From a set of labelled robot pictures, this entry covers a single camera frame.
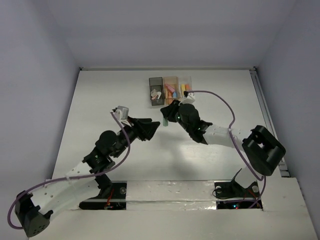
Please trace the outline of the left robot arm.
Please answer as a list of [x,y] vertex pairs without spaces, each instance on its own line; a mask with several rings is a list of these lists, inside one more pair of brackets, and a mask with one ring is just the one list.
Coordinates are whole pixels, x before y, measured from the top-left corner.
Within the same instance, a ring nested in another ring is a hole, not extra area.
[[44,231],[58,214],[89,198],[93,190],[97,196],[108,198],[113,183],[107,173],[118,168],[129,156],[134,140],[149,141],[155,135],[160,122],[150,118],[111,116],[120,127],[119,132],[104,131],[95,142],[93,150],[63,177],[46,180],[16,196],[7,222],[13,228],[11,213],[15,213],[28,238]]

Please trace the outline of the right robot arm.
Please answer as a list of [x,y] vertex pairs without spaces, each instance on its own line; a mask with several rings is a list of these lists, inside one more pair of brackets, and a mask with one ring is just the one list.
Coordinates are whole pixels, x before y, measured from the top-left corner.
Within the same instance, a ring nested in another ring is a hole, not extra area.
[[190,103],[174,100],[160,109],[163,118],[178,123],[189,137],[200,144],[234,148],[244,161],[230,183],[235,196],[242,196],[255,181],[271,176],[286,154],[285,147],[262,125],[249,131],[218,126],[201,120]]

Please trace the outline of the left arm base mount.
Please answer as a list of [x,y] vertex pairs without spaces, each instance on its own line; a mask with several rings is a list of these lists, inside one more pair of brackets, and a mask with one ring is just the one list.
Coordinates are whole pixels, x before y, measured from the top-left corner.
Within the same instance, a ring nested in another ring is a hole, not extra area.
[[112,182],[106,174],[96,176],[99,192],[79,203],[81,210],[125,210],[127,208],[127,182]]

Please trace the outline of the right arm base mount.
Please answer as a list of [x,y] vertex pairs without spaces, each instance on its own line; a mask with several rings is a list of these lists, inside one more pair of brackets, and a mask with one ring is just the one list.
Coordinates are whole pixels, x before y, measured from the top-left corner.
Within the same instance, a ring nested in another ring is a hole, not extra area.
[[257,179],[238,171],[231,180],[214,183],[212,191],[218,210],[263,209]]

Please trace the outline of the orange utility knife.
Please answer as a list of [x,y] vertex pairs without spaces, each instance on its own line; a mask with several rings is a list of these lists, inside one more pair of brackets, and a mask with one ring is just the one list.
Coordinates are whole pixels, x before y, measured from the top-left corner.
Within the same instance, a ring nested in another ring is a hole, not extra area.
[[169,91],[167,93],[167,104],[170,105],[172,101],[173,101],[173,93]]

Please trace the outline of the green utility knife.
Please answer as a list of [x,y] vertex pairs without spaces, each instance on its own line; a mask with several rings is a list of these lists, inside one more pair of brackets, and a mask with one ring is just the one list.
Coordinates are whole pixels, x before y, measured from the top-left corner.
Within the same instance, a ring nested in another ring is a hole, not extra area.
[[168,120],[167,120],[166,118],[163,118],[163,119],[162,119],[162,125],[163,125],[164,127],[167,127],[167,126],[169,125],[169,122],[168,122]]

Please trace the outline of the pink utility knife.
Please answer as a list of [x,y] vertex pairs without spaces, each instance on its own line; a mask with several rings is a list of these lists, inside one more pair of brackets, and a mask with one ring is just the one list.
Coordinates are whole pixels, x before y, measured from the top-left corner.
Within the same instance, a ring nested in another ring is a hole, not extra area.
[[166,88],[167,88],[167,90],[169,91],[169,92],[171,92],[171,93],[173,93],[174,91],[176,91],[176,89],[173,87],[173,86],[171,86],[170,84],[165,84],[164,85]]

